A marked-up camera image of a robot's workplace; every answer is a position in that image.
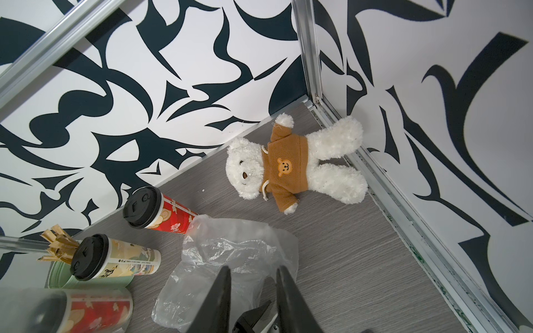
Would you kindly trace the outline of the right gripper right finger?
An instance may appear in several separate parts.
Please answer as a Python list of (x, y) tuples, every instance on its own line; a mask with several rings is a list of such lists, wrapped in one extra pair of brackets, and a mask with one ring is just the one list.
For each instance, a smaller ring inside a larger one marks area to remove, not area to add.
[(323, 333), (286, 266), (276, 271), (276, 300), (280, 332)]

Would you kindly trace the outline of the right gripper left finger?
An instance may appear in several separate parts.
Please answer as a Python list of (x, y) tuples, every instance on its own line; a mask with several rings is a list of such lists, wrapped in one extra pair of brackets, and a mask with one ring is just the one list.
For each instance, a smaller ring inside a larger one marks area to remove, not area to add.
[(222, 266), (187, 333), (228, 333), (231, 308), (231, 273)]

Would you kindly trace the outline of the red milk tea cup back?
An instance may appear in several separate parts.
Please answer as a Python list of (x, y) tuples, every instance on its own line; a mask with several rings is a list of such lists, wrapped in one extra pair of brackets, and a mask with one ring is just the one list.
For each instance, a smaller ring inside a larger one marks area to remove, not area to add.
[(128, 198), (122, 216), (132, 228), (185, 234), (197, 213), (164, 195), (157, 187), (146, 186)]

